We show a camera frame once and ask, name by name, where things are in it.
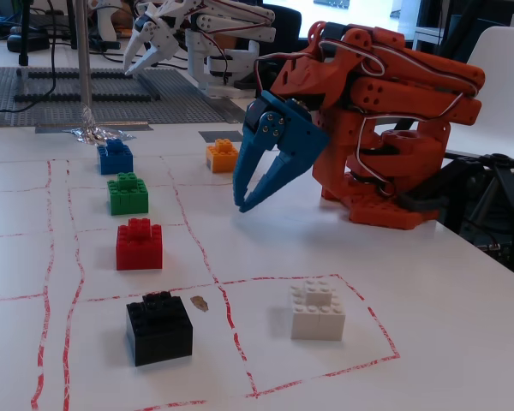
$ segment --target gray baseplate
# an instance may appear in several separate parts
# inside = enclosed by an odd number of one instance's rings
[[[27,73],[48,72],[48,68],[0,68],[0,110],[17,110],[28,103],[15,103],[16,94],[45,93],[51,79],[28,79]],[[57,72],[77,72],[58,69]],[[122,73],[120,69],[93,71]],[[143,74],[160,94],[150,102],[94,102],[96,122],[147,121],[149,124],[186,124],[204,122],[243,122],[244,112],[227,98],[208,98],[173,69],[148,69]],[[93,93],[119,95],[152,95],[136,77],[125,79],[93,79]],[[57,93],[79,93],[77,79],[58,79]],[[22,113],[0,113],[0,127],[32,127],[37,124],[78,123],[80,102],[42,102]]]

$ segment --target orange lego brick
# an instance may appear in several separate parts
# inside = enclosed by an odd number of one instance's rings
[[[206,164],[212,173],[232,173],[237,160],[238,150],[228,139],[215,140],[215,146],[206,149]]]

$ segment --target blue lego brick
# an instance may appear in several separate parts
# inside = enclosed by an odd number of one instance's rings
[[[121,140],[107,140],[106,146],[97,147],[97,154],[102,175],[134,171],[134,156]]]

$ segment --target black chair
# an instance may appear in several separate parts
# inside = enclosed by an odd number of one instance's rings
[[[301,31],[301,13],[297,10],[272,4],[266,4],[264,7],[273,11],[276,15],[276,19],[272,23],[272,26],[276,28],[276,39],[274,43],[260,43],[260,55],[295,51]]]

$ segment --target red lego brick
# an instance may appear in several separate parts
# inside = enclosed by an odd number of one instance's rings
[[[162,227],[148,218],[118,227],[117,270],[162,270]]]

